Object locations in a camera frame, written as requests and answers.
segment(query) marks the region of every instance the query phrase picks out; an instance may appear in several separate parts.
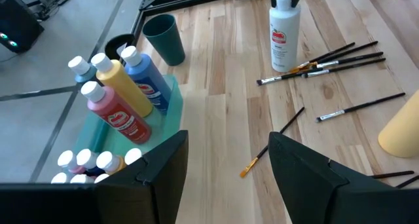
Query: wooden table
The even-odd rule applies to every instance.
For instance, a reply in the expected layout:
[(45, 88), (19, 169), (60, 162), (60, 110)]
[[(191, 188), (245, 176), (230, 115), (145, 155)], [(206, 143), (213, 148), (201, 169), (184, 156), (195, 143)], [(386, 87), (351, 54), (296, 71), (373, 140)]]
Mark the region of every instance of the wooden table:
[[(221, 0), (171, 12), (187, 58), (168, 67), (142, 37), (162, 73), (174, 74), (185, 99), (189, 167), (178, 223), (290, 223), (268, 154), (245, 179), (239, 173), (302, 106), (285, 135), (371, 175), (419, 172), (418, 159), (385, 153), (377, 135), (419, 89), (419, 0), (301, 0), (298, 63), (355, 41), (379, 44), (384, 63), (266, 86), (269, 0)], [(404, 98), (316, 123), (320, 115), (398, 92)], [(411, 176), (384, 180), (397, 185)]]

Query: black cup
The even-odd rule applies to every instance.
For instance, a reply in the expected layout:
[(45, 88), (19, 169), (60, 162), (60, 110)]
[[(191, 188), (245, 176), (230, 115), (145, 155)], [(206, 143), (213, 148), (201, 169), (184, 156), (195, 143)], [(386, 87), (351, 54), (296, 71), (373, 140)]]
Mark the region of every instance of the black cup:
[(161, 14), (150, 19), (143, 27), (143, 34), (169, 66), (185, 60), (181, 37), (176, 20), (170, 14)]

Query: white paint bottle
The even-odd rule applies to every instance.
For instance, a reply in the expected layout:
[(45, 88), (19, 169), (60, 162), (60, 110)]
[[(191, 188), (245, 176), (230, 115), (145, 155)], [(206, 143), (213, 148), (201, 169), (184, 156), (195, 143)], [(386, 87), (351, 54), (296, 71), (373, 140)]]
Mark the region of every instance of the white paint bottle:
[(291, 1), (276, 0), (276, 7), (269, 10), (272, 67), (282, 73), (292, 70), (297, 61), (301, 8)]

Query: blue paint bottle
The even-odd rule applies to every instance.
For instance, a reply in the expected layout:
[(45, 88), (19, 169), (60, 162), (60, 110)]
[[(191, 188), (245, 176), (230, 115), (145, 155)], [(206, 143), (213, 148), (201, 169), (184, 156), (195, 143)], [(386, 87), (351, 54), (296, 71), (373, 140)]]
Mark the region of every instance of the blue paint bottle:
[(96, 68), (88, 64), (81, 56), (76, 56), (70, 60), (68, 67), (75, 72), (76, 76), (74, 80), (78, 83), (84, 84), (88, 81), (99, 82), (96, 78)]
[(154, 65), (150, 56), (140, 54), (136, 47), (126, 47), (121, 57), (126, 62), (125, 72), (138, 85), (151, 103), (166, 115), (169, 108), (170, 90), (162, 74)]

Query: paint bottle label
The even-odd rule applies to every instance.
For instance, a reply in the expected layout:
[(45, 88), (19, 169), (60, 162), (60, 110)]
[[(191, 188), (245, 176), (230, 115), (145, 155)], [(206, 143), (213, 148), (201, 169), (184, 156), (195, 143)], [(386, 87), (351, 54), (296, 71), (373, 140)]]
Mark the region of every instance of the paint bottle label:
[(156, 85), (146, 77), (141, 80), (141, 83), (136, 82), (144, 95), (151, 101), (151, 103), (163, 114), (167, 113), (169, 102), (163, 97)]
[(132, 141), (139, 141), (147, 134), (147, 128), (119, 103), (101, 117)]

